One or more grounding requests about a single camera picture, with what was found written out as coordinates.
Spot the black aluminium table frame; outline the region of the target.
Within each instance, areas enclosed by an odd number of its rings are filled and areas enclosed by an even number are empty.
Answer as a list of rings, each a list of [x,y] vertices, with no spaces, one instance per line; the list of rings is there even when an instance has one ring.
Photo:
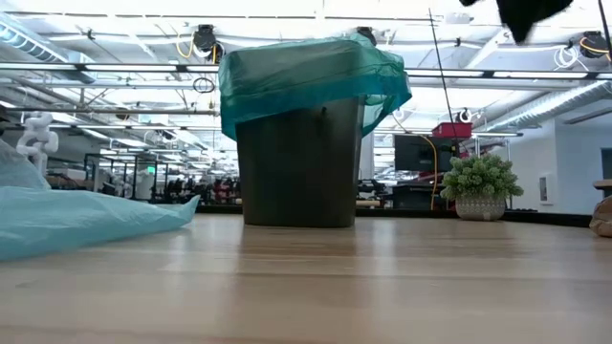
[[[199,205],[197,213],[202,214],[242,214],[240,205]],[[393,208],[357,208],[357,217],[382,218],[429,218],[429,219],[458,219],[458,215],[449,210],[410,210]],[[591,215],[544,213],[528,211],[507,210],[500,218],[501,221],[542,224],[551,226],[572,226],[588,228]]]

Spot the black monitor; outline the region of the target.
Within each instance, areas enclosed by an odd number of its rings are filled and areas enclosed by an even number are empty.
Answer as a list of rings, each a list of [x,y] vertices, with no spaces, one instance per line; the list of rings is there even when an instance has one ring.
[[[457,145],[451,139],[394,136],[396,170],[433,172],[434,158],[437,158],[437,171],[447,172],[451,169],[450,159],[457,156]]]

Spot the light blue flat trash bag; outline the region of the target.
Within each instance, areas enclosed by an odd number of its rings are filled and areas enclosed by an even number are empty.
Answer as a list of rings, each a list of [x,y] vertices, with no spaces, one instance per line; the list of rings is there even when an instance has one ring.
[[[148,204],[87,190],[56,190],[0,140],[0,262],[177,230],[200,198]]]

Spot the potted green plant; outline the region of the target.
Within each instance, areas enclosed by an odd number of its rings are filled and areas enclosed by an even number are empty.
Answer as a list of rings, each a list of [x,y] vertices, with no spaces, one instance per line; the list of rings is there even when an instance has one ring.
[[[497,155],[451,158],[450,165],[441,196],[454,202],[463,220],[497,221],[506,211],[506,202],[524,193],[512,171],[513,163]]]

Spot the silver air duct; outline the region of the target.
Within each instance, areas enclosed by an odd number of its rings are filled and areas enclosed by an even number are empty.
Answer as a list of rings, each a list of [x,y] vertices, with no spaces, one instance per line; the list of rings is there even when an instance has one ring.
[[[539,97],[478,127],[477,131],[494,132],[508,127],[523,128],[538,124],[604,97],[612,97],[612,80],[596,81],[569,91]]]
[[[69,63],[68,55],[20,24],[0,16],[0,42],[25,53],[41,63]]]

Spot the red box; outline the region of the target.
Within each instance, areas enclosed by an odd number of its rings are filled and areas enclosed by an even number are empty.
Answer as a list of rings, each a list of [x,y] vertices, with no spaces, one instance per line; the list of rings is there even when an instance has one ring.
[[[470,139],[472,136],[471,124],[463,122],[441,122],[431,130],[435,138]]]

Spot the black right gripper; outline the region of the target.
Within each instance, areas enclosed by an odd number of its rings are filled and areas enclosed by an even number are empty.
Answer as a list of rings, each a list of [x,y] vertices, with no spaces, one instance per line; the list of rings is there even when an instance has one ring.
[[[515,43],[524,43],[536,22],[567,9],[574,0],[496,0],[499,15]]]

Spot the white wall dispenser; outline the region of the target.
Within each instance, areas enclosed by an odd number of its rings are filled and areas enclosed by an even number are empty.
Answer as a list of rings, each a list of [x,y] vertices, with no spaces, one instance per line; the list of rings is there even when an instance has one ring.
[[[545,205],[555,203],[555,181],[552,173],[544,173],[538,178],[539,202]]]

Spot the brown paper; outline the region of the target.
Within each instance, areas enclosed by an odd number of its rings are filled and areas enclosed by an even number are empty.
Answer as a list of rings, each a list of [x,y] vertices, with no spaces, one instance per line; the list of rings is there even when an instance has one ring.
[[[596,205],[589,227],[598,236],[612,238],[612,196]]]

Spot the dark plastic trash bin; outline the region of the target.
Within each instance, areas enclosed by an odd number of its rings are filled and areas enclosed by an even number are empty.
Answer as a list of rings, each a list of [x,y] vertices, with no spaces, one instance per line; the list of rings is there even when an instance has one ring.
[[[244,222],[355,222],[364,100],[346,98],[236,126]]]

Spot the teal trash bag liner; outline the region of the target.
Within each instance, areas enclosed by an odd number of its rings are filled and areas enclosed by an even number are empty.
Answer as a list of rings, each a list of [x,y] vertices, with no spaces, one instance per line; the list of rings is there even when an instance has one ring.
[[[239,123],[354,97],[374,109],[367,135],[412,99],[404,59],[359,33],[237,50],[218,77],[221,130],[232,140]]]

